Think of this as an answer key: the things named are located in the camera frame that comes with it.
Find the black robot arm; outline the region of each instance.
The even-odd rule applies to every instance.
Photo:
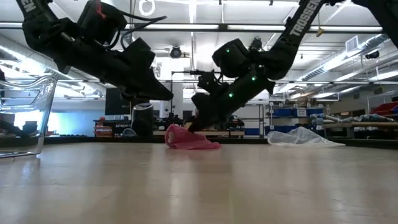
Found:
[[[273,94],[275,83],[272,80],[284,78],[291,68],[299,45],[309,30],[323,4],[334,5],[339,0],[301,0],[292,18],[287,20],[286,29],[267,52],[249,50],[239,39],[224,44],[213,54],[214,63],[222,74],[236,78],[232,84],[214,81],[211,74],[203,74],[198,86],[209,94],[197,93],[192,101],[199,115],[189,130],[198,131],[226,118],[244,106],[249,100],[267,90]],[[353,0],[367,7],[398,46],[398,1],[396,0]]]
[[[172,99],[173,94],[156,79],[151,68],[155,53],[141,38],[123,52],[111,50],[127,25],[124,16],[132,15],[89,0],[79,21],[74,23],[69,18],[58,19],[49,8],[51,2],[17,0],[30,48],[53,59],[60,72],[66,74],[70,67],[75,67],[118,87],[126,98]],[[148,24],[165,19],[135,18],[150,21]]]

